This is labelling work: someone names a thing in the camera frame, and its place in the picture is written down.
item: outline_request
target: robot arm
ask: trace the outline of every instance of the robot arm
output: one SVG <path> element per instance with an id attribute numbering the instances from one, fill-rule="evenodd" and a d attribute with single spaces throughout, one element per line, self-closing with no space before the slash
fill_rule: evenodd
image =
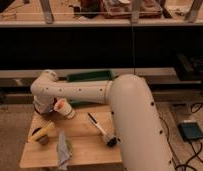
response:
<path id="1" fill-rule="evenodd" d="M 32 84 L 37 110 L 51 105 L 54 97 L 107 103 L 112 110 L 125 170 L 175 170 L 152 93 L 144 79 L 122 75 L 113 82 L 57 81 L 57 74 L 46 70 Z"/>

